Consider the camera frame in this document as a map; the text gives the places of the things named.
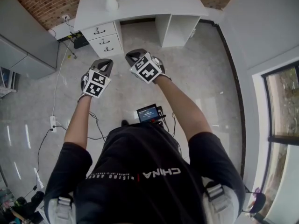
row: floor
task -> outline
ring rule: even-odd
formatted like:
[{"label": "floor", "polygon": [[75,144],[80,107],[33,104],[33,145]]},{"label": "floor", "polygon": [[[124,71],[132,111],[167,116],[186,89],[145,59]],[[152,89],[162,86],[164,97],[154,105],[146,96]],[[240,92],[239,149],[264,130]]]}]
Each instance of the floor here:
[{"label": "floor", "polygon": [[[221,139],[233,164],[240,171],[242,134],[238,98],[228,58],[216,28],[210,24],[198,24],[195,36],[183,48],[162,49],[153,22],[124,25],[122,34],[125,53],[144,48],[163,61],[166,73],[173,82],[202,109],[212,130]],[[58,68],[65,51],[66,47],[61,45]],[[70,52],[67,52],[56,93],[54,115],[64,127],[68,126],[81,94],[81,76],[98,59],[90,46],[74,51],[78,58],[68,58]],[[138,122],[134,111],[154,103],[163,107],[170,132],[173,133],[172,110],[158,86],[147,85],[135,78],[129,72],[124,55],[113,56],[112,59],[112,82],[100,99],[92,99],[91,105],[91,111],[99,118],[104,135],[118,127],[122,119],[130,123]],[[16,197],[25,196],[35,185],[37,153],[50,128],[57,75],[58,71],[40,80],[21,77],[18,92],[0,101],[0,165]],[[58,128],[56,133],[50,132],[43,143],[38,189],[44,186],[45,190],[64,134],[64,130]],[[94,119],[89,120],[88,135],[100,137]],[[175,138],[181,145],[183,158],[189,161],[187,141],[178,123]],[[87,150],[93,158],[93,166],[102,147],[102,140],[88,140]]]}]

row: desk drawer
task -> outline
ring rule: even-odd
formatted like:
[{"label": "desk drawer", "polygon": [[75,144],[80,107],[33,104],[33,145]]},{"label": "desk drawer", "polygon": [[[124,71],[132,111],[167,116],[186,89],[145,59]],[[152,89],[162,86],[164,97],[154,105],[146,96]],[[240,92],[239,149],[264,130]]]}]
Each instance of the desk drawer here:
[{"label": "desk drawer", "polygon": [[122,53],[117,34],[97,38],[89,41],[89,43],[100,58]]},{"label": "desk drawer", "polygon": [[85,38],[88,41],[90,41],[106,35],[115,34],[116,31],[113,22],[109,22],[109,23],[98,25],[93,28],[83,30],[82,33],[85,36]]}]

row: drawer handle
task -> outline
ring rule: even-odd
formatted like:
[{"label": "drawer handle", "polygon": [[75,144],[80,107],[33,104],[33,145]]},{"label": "drawer handle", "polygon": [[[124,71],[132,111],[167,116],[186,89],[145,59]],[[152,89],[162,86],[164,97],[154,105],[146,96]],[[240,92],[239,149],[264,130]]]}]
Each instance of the drawer handle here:
[{"label": "drawer handle", "polygon": [[103,32],[106,32],[106,30],[102,31],[102,32],[99,32],[99,28],[97,28],[97,32],[94,32],[93,34],[94,35],[97,35],[97,34],[100,34],[100,33],[103,33]]},{"label": "drawer handle", "polygon": [[106,47],[106,50],[104,50],[104,51],[111,51],[111,50],[114,50],[114,48],[109,50],[108,47]]},{"label": "drawer handle", "polygon": [[104,42],[104,39],[102,38],[103,43],[99,43],[100,45],[104,45],[106,43],[109,43],[110,41]]}]

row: white desk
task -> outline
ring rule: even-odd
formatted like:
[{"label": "white desk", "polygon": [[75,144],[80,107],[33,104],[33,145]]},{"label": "white desk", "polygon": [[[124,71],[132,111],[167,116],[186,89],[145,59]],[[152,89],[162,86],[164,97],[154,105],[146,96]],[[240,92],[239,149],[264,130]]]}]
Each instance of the white desk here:
[{"label": "white desk", "polygon": [[184,46],[207,10],[200,0],[117,0],[119,9],[105,10],[106,0],[80,0],[75,30],[80,30],[99,57],[123,53],[119,20],[156,16],[162,47]]}]

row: electrical outlet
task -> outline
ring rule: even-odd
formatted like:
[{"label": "electrical outlet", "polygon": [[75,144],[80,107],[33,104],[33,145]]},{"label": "electrical outlet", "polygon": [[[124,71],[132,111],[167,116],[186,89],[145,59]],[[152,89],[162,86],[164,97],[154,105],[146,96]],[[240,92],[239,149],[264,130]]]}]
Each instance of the electrical outlet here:
[{"label": "electrical outlet", "polygon": [[64,14],[64,15],[62,15],[61,16],[62,17],[62,19],[65,21],[65,20],[70,20],[71,18],[70,18],[70,16],[68,15],[68,14]]},{"label": "electrical outlet", "polygon": [[56,126],[56,117],[55,116],[51,116],[50,117],[50,125],[51,125],[51,128],[53,129],[52,132],[56,133],[57,132],[57,128],[53,128],[53,126]]}]

